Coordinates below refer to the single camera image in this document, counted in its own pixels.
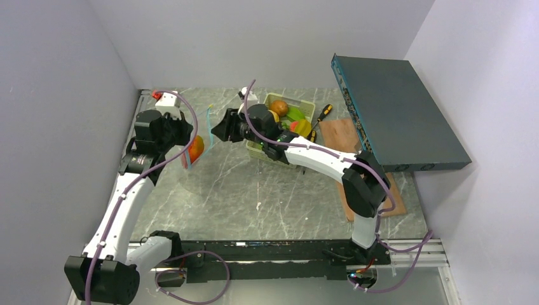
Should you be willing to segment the clear zip top bag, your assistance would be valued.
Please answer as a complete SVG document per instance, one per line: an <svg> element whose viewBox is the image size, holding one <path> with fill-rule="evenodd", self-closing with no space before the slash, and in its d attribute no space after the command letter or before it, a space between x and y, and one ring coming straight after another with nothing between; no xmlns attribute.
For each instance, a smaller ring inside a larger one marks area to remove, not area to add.
<svg viewBox="0 0 539 305"><path fill-rule="evenodd" d="M211 132L213 126L210 119L213 107L214 105L210 104L203 112L197 115L198 133L187 151L181 155L181 163L185 169L192 169L214 146L215 139Z"/></svg>

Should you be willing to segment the red orange mango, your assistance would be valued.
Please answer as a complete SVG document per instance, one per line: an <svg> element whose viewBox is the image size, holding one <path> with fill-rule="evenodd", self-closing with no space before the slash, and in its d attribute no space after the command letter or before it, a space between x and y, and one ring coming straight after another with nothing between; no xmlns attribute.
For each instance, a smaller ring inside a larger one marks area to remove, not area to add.
<svg viewBox="0 0 539 305"><path fill-rule="evenodd" d="M197 135L191 145L188 147L186 154L182 156L182 164L184 168L192 165L205 151L205 143L203 137Z"/></svg>

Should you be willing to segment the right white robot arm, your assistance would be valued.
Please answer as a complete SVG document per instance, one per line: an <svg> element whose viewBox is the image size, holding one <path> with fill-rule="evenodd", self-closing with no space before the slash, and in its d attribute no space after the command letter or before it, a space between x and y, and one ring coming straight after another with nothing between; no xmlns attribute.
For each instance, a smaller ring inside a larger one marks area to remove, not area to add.
<svg viewBox="0 0 539 305"><path fill-rule="evenodd" d="M354 213L350 255L359 264L374 257L379 213L390 183L372 153L341 152L313 143L284 129L262 104L243 110L227 109L211 132L223 142L256 142L273 161L303 166L340 183Z"/></svg>

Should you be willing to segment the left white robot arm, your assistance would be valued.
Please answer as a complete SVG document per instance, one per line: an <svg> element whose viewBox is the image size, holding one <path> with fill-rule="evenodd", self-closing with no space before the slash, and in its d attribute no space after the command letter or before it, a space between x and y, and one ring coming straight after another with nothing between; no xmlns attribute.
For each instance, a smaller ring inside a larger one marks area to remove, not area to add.
<svg viewBox="0 0 539 305"><path fill-rule="evenodd" d="M169 162L167 152L191 144L197 126L180 110L151 109L138 113L134 130L99 228L82 254L68 257L64 265L73 292L87 304L130 304L142 275L161 262L173 267L182 260L181 238L175 232L155 231L132 253L128 246L142 206Z"/></svg>

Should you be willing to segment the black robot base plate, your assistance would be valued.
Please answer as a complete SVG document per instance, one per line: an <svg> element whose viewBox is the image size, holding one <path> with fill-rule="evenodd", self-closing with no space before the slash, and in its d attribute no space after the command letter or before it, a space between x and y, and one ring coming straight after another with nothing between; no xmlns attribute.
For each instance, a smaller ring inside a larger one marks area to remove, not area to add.
<svg viewBox="0 0 539 305"><path fill-rule="evenodd" d="M362 250L350 239L182 241L186 258L172 257L159 268L181 268L188 283L214 280L323 278L346 280L350 273L389 266L389 251Z"/></svg>

